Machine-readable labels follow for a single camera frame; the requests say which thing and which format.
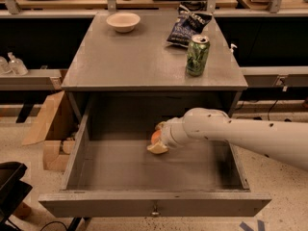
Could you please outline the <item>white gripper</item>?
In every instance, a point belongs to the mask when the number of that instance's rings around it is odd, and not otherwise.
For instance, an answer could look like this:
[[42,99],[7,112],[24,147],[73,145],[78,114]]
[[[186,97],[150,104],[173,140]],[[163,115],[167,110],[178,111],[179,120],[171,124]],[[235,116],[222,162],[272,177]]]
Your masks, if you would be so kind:
[[175,117],[162,121],[155,126],[155,130],[161,130],[162,143],[156,142],[147,146],[147,150],[152,154],[163,154],[168,152],[168,148],[181,147],[190,142],[182,118]]

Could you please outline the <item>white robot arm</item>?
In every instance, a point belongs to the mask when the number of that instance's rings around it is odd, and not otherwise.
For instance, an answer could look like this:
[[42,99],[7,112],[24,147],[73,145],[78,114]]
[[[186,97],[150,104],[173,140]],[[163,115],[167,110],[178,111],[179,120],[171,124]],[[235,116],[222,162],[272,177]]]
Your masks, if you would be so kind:
[[308,170],[308,124],[234,119],[220,110],[193,108],[156,125],[147,150],[163,154],[197,141],[224,141]]

